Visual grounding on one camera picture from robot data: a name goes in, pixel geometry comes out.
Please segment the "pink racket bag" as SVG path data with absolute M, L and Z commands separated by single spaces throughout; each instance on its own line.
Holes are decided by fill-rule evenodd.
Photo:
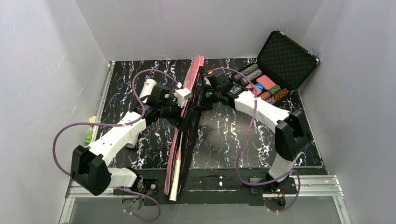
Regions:
M 171 202 L 177 200 L 177 194 L 180 183 L 180 175 L 182 170 L 182 140 L 187 137 L 183 134 L 192 128 L 192 113 L 190 108 L 196 95 L 196 87 L 202 74 L 205 58 L 197 56 L 190 65 L 187 75 L 182 84 L 177 84 L 177 90 L 172 97 L 172 103 L 176 104 L 176 112 L 171 121 L 174 123 L 175 131 L 172 139 L 172 144 L 169 149 L 167 174 L 164 185 L 164 193 L 169 196 Z

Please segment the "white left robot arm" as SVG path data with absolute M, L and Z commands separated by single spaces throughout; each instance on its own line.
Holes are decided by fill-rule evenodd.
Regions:
M 183 86 L 172 92 L 156 84 L 151 92 L 138 100 L 135 108 L 99 140 L 73 150 L 71 179 L 98 196 L 107 188 L 125 187 L 142 192 L 143 180 L 133 168 L 109 168 L 111 160 L 127 143 L 159 118 L 167 119 L 180 131 L 188 130 L 187 116 L 192 113 L 188 103 L 193 86 Z

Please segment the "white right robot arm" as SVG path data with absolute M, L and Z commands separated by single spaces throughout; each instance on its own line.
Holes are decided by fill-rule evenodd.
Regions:
M 252 183 L 241 178 L 240 181 L 254 187 L 272 184 L 275 189 L 279 188 L 313 140 L 306 115 L 300 110 L 280 109 L 260 99 L 255 89 L 235 84 L 222 70 L 210 70 L 197 80 L 198 98 L 193 108 L 205 111 L 221 103 L 250 115 L 250 125 L 258 120 L 267 126 L 275 135 L 275 160 L 264 180 Z

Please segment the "pink badminton racket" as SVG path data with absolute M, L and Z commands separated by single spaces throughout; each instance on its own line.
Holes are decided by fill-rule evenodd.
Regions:
M 179 184 L 179 177 L 180 177 L 180 170 L 181 170 L 181 152 L 182 152 L 182 140 L 183 140 L 183 133 L 180 135 L 175 165 L 173 169 L 173 179 L 172 185 L 170 189 L 169 201 L 176 202 L 177 201 L 177 193 L 178 193 L 178 184 Z

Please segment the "white shuttlecock tube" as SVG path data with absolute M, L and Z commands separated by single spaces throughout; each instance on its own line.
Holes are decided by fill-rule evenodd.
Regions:
M 155 81 L 154 79 L 146 79 L 144 82 L 144 86 L 140 92 L 139 98 L 143 98 L 142 102 L 145 103 L 147 100 L 147 96 L 149 96 L 154 88 L 154 86 L 157 84 L 157 81 Z M 135 135 L 128 143 L 127 143 L 127 147 L 128 148 L 135 148 L 136 143 L 137 143 L 137 139 L 139 137 L 139 133 L 137 135 Z

